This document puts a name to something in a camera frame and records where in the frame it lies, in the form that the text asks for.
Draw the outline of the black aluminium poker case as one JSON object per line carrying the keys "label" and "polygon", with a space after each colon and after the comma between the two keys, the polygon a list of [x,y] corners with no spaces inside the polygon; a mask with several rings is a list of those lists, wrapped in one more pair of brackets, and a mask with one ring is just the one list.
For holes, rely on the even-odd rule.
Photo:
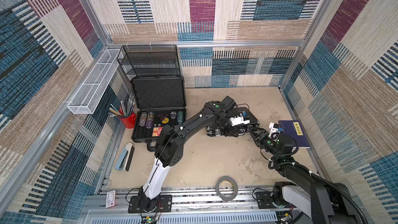
{"label": "black aluminium poker case", "polygon": [[247,133],[249,127],[258,127],[260,124],[259,120],[246,107],[232,109],[227,117],[230,124],[216,122],[206,127],[206,134],[210,137],[238,137]]}

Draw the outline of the grey plastic poker case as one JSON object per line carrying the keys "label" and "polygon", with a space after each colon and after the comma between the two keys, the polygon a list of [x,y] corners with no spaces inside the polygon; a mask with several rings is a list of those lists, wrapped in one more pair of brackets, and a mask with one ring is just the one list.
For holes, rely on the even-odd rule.
{"label": "grey plastic poker case", "polygon": [[[175,126],[176,119],[170,118],[172,111],[184,112],[184,121],[187,118],[186,114],[186,95],[184,78],[177,76],[142,76],[135,77],[130,80],[132,85],[136,109],[137,120],[132,134],[132,140],[136,143],[145,143],[148,151],[155,151],[155,143],[159,137],[152,137],[154,127],[164,127],[170,125]],[[152,129],[140,127],[138,122],[142,112],[154,112],[154,126]],[[159,115],[168,115],[169,122],[163,124],[158,117]]]}

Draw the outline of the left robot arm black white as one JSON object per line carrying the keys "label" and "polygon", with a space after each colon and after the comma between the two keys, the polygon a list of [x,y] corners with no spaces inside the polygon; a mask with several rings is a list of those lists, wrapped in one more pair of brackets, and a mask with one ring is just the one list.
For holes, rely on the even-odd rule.
{"label": "left robot arm black white", "polygon": [[235,101],[226,96],[220,101],[206,102],[193,117],[173,127],[166,125],[155,145],[155,159],[149,178],[138,192],[138,208],[150,212],[158,205],[162,185],[171,169],[183,157],[186,141],[203,128],[215,125],[223,136],[238,137],[250,124],[247,111],[240,111]]}

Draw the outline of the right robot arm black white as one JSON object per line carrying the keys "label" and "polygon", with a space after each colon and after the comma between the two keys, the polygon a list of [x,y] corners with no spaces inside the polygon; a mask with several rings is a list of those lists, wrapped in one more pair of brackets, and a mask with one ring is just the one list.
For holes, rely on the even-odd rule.
{"label": "right robot arm black white", "polygon": [[263,128],[248,127],[255,144],[269,152],[268,168],[277,171],[289,183],[276,183],[273,201],[276,205],[296,206],[314,224],[366,224],[367,217],[352,199],[348,188],[312,172],[294,159],[299,150],[296,140],[284,133],[272,139]]}

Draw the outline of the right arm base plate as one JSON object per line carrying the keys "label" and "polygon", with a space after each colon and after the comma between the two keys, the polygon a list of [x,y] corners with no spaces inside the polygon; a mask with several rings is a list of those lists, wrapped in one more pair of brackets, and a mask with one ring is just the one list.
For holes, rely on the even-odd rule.
{"label": "right arm base plate", "polygon": [[269,191],[256,191],[255,198],[258,203],[259,209],[273,209],[278,208],[278,206],[273,201],[273,193]]}

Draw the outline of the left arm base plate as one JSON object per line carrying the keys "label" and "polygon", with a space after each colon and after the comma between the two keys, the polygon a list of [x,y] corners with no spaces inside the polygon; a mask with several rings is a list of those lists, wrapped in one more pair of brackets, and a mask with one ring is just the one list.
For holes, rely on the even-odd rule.
{"label": "left arm base plate", "polygon": [[149,199],[145,195],[132,196],[129,200],[128,213],[129,214],[144,214],[157,212],[171,212],[173,196],[159,195],[154,199]]}

